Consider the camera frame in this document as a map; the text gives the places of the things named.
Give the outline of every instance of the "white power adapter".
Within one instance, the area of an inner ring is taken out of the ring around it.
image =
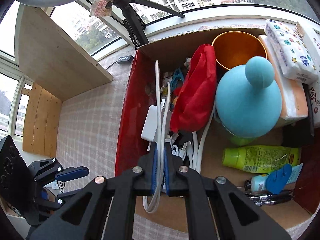
[[[165,135],[169,134],[170,131],[170,119],[171,119],[172,112],[168,111],[167,120],[165,123]],[[164,116],[164,108],[161,108],[161,123],[163,121]],[[148,110],[148,114],[146,120],[143,125],[141,138],[149,141],[149,142],[156,142],[157,141],[157,107],[150,106]]]

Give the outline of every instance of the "green cap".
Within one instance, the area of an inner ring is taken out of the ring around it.
[[[239,151],[237,148],[226,148],[223,151],[222,165],[237,168]]]

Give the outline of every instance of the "blue plastic clip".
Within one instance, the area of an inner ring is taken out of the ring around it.
[[[182,82],[184,83],[184,77],[183,77],[181,68],[177,68],[173,73],[173,78],[170,82],[170,87],[172,91],[177,88],[179,80],[182,80]]]

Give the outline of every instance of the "metal screw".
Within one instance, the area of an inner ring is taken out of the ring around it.
[[[97,184],[101,184],[104,182],[104,177],[102,176],[98,176],[94,179],[94,182],[97,183]]]
[[[132,168],[132,171],[134,173],[140,173],[142,171],[142,168],[140,166],[135,166]]]
[[[183,172],[183,173],[184,173],[184,172],[187,172],[188,170],[189,170],[189,168],[188,168],[187,166],[180,166],[180,167],[179,167],[179,171],[180,171],[180,172]]]
[[[219,184],[225,184],[227,182],[227,179],[223,176],[219,176],[216,178],[216,181],[219,183]]]

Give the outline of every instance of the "tripod stand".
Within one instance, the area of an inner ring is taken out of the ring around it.
[[[144,29],[146,28],[146,26],[142,21],[142,19],[139,17],[139,15],[136,13],[136,11],[132,8],[130,3],[136,3],[136,4],[152,7],[152,8],[173,14],[180,18],[185,17],[182,13],[179,13],[166,6],[163,6],[161,4],[158,4],[149,0],[113,0],[112,2],[116,7],[122,10],[123,16],[127,20],[134,35],[137,37],[140,45],[149,43],[148,38],[144,32]]]

